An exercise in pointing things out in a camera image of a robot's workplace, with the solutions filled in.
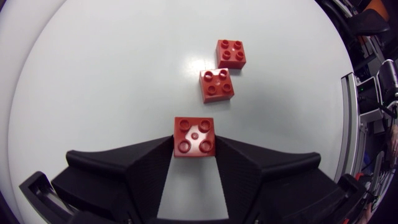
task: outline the white table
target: white table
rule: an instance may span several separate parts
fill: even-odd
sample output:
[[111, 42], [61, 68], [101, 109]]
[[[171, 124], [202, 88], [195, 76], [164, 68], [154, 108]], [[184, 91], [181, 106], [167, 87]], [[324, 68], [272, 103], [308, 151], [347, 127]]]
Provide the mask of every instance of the white table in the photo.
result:
[[[248, 62], [233, 72], [231, 101], [204, 105], [199, 71], [215, 67], [218, 39], [242, 40]], [[171, 135], [174, 116], [211, 116], [217, 135], [318, 152], [321, 170], [334, 178], [340, 78], [352, 70], [313, 0], [68, 0], [30, 52], [12, 105], [9, 165], [22, 216], [41, 221], [18, 188], [35, 171], [51, 180], [67, 167], [71, 149], [101, 151]], [[214, 157], [172, 159], [158, 216], [227, 216]]]

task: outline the orange object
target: orange object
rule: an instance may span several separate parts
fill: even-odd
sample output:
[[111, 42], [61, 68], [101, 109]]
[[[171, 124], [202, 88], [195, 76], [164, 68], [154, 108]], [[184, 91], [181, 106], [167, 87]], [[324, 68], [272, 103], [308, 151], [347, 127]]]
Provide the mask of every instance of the orange object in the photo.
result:
[[218, 68], [242, 69], [246, 63], [243, 44], [238, 40], [218, 40], [216, 55]]
[[386, 8], [383, 5], [383, 2], [381, 2], [381, 0], [372, 0], [368, 6], [366, 6], [365, 10], [367, 9], [374, 9], [377, 13], [380, 14], [381, 17], [383, 17], [383, 19], [388, 22], [388, 20], [390, 19], [390, 15], [388, 14]]
[[235, 94], [227, 68], [200, 71], [199, 81], [204, 103], [229, 100]]
[[174, 157], [215, 156], [213, 118], [174, 119]]

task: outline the cable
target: cable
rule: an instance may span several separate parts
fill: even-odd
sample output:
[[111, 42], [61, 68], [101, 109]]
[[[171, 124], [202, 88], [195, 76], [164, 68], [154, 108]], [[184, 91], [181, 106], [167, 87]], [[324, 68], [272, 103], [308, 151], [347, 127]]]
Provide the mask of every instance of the cable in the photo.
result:
[[378, 108], [380, 108], [380, 110], [383, 110], [384, 112], [386, 112], [386, 114], [390, 115], [391, 118], [394, 118], [394, 119], [398, 118], [397, 115], [393, 111], [391, 111], [389, 108], [386, 108], [385, 106], [383, 106], [382, 104], [380, 104], [379, 102], [377, 102], [375, 100], [369, 99], [365, 96], [359, 96], [358, 103], [360, 103], [361, 101], [367, 101], [370, 104], [377, 106]]

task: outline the lego brick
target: lego brick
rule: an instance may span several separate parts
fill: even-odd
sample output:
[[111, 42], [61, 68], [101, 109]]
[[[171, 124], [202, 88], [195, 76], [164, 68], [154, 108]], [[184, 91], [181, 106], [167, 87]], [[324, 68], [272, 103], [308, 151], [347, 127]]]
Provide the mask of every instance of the lego brick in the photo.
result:
[[246, 63], [243, 44], [238, 40], [218, 40], [216, 56], [218, 68], [242, 69]]
[[227, 68], [200, 71], [199, 81], [204, 103], [229, 100], [235, 94]]
[[174, 119], [174, 157], [215, 156], [213, 118]]

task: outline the black chair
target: black chair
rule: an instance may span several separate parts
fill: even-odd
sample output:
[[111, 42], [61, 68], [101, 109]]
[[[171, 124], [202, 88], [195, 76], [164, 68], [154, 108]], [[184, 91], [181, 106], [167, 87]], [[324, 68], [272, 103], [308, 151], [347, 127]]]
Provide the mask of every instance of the black chair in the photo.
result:
[[376, 58], [370, 54], [364, 58], [364, 52], [357, 36], [371, 36], [381, 34], [390, 29], [389, 24], [374, 9], [367, 9], [353, 17], [346, 18], [337, 5], [331, 0], [319, 0], [317, 3], [326, 12], [338, 29], [349, 53], [354, 71], [362, 69]]

